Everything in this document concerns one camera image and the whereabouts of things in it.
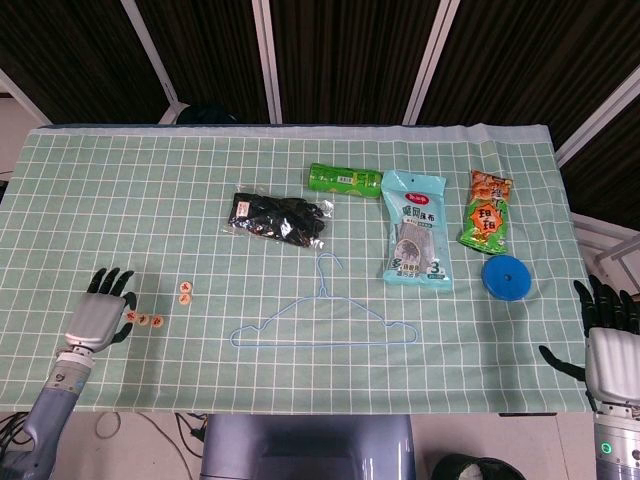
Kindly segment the green checked tablecloth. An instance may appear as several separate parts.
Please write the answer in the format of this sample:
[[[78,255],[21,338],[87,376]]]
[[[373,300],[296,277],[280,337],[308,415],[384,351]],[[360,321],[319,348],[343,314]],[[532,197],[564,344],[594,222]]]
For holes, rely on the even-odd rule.
[[[222,231],[237,192],[303,197],[313,163],[446,179],[451,291],[389,285],[380,200],[335,195],[321,249]],[[471,171],[511,179],[507,252],[531,274],[503,301],[484,287],[494,255],[462,245]],[[417,328],[415,344],[238,349],[236,328],[316,292]],[[150,316],[98,353],[79,406],[252,413],[558,412],[583,386],[539,353],[584,360],[573,288],[586,276],[548,131],[492,127],[113,127],[30,133],[0,202],[0,411],[27,410],[101,268],[132,270]],[[193,288],[179,303],[180,284]],[[164,324],[153,328],[154,316]]]

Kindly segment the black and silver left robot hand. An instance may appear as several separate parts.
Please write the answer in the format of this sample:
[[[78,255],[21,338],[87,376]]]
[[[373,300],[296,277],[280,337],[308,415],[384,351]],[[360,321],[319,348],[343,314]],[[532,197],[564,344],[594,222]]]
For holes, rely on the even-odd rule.
[[[134,312],[137,296],[124,289],[134,275],[132,270],[120,272],[101,268],[94,273],[85,293],[80,297],[65,333],[70,349],[84,349],[92,353],[122,343],[133,330],[133,323],[120,326],[125,311]]]

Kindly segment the black gloves in clear bag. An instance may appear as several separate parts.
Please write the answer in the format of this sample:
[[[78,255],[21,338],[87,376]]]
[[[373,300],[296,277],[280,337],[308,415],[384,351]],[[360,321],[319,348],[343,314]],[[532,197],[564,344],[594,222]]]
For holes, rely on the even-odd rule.
[[[334,204],[304,198],[272,197],[258,193],[237,192],[223,232],[250,234],[300,248],[321,249],[321,233],[333,216]]]

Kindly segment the light blue cleaning cloth package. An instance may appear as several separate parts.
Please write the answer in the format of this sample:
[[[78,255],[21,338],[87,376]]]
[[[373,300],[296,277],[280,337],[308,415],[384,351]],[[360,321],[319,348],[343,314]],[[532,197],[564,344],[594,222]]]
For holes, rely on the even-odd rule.
[[[386,283],[453,289],[445,187],[440,176],[384,173],[381,192],[390,218]]]

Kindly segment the green roll pack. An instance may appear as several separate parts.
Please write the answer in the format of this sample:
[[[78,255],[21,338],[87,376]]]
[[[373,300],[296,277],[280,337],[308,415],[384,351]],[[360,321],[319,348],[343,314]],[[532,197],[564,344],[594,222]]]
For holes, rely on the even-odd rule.
[[[308,188],[313,191],[379,198],[383,175],[375,170],[353,169],[313,163]]]

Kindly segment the white metal frame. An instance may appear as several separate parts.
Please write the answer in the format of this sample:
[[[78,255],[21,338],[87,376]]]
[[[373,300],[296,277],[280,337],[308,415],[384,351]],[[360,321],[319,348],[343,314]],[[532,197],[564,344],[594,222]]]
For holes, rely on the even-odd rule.
[[[640,301],[640,231],[572,214],[587,271]]]

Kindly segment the blue round disc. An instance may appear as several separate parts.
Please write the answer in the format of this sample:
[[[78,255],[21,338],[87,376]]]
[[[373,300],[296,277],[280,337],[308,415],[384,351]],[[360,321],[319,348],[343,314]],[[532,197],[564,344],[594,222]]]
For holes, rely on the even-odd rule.
[[[482,268],[481,278],[489,293],[503,301],[523,299],[532,284],[526,265],[509,255],[494,255],[489,258]]]

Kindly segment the black trash bin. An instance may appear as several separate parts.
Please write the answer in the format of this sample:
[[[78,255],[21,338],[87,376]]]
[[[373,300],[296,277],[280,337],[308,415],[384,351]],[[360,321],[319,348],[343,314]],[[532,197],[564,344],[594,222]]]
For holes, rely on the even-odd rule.
[[[436,464],[431,480],[526,479],[518,469],[496,458],[449,454]]]

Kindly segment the black object behind table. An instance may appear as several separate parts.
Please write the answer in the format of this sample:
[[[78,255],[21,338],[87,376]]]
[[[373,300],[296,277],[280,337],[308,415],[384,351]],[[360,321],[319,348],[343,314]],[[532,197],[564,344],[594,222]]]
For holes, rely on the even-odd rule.
[[[239,120],[219,104],[189,105],[178,115],[176,125],[229,125]]]

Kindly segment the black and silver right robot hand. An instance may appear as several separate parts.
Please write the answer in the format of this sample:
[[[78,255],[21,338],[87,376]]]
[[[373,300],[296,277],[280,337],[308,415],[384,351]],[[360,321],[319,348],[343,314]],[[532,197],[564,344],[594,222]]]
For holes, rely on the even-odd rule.
[[[588,281],[588,285],[574,282],[585,336],[585,365],[562,361],[543,345],[539,352],[552,368],[584,383],[591,403],[640,408],[640,303],[594,275]]]

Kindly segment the green and orange snack bag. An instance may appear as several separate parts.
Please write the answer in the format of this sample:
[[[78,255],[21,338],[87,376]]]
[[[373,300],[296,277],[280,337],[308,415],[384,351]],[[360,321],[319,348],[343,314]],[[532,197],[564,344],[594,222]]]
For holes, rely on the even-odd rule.
[[[507,227],[511,179],[471,171],[469,201],[459,242],[490,255],[507,252]]]

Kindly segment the white partition post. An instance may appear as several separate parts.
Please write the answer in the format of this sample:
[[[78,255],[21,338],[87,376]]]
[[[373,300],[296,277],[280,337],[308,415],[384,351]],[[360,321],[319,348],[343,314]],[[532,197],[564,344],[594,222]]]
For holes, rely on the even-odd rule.
[[[161,117],[159,123],[164,125],[175,124],[179,114],[187,107],[187,104],[178,100],[178,95],[174,85],[161,60],[159,52],[144,22],[136,1],[120,0],[120,2],[142,44],[168,101],[168,108]]]
[[[271,124],[283,122],[270,0],[252,0],[254,23]]]
[[[403,126],[414,126],[423,108],[440,56],[448,39],[461,0],[439,0],[422,60],[416,74],[402,120]]]
[[[558,168],[566,165],[640,95],[640,64],[556,150]]]
[[[41,125],[50,125],[49,118],[28,97],[28,95],[0,68],[0,85],[4,91],[14,98]]]

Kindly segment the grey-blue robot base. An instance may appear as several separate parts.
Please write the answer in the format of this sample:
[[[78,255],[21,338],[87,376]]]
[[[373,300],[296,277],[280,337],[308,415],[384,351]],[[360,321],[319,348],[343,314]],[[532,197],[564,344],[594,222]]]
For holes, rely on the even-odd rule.
[[[199,480],[416,480],[411,420],[212,414]]]

